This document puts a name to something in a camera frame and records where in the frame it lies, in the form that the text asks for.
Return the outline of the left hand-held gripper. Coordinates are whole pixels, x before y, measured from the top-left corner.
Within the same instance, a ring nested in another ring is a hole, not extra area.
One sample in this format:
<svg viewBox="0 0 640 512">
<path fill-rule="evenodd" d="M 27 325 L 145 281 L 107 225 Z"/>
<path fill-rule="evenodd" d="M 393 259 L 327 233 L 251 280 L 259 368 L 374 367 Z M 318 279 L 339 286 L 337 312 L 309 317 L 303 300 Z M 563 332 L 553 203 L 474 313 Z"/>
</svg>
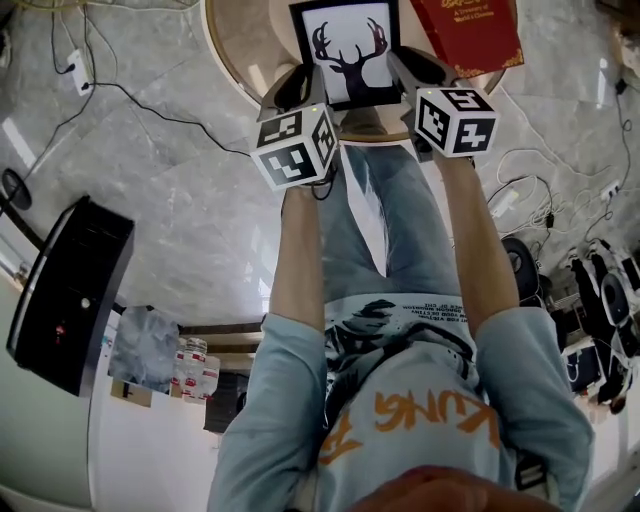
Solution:
<svg viewBox="0 0 640 512">
<path fill-rule="evenodd" d="M 336 150 L 322 68 L 299 64 L 286 71 L 262 98 L 262 109 L 311 106 L 259 121 L 250 156 L 274 191 L 309 185 L 328 176 Z"/>
</svg>

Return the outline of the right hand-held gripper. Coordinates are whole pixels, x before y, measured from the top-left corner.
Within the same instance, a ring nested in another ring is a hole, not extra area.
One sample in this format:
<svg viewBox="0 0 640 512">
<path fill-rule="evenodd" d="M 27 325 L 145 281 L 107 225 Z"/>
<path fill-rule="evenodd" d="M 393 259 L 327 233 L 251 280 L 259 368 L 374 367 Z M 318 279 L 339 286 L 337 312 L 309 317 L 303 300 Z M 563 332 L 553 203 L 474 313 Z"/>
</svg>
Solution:
<svg viewBox="0 0 640 512">
<path fill-rule="evenodd" d="M 454 84 L 456 71 L 423 50 L 398 46 L 386 59 L 393 83 L 412 105 L 411 143 L 419 161 L 436 153 L 474 158 L 489 152 L 500 115 L 483 89 Z"/>
</svg>

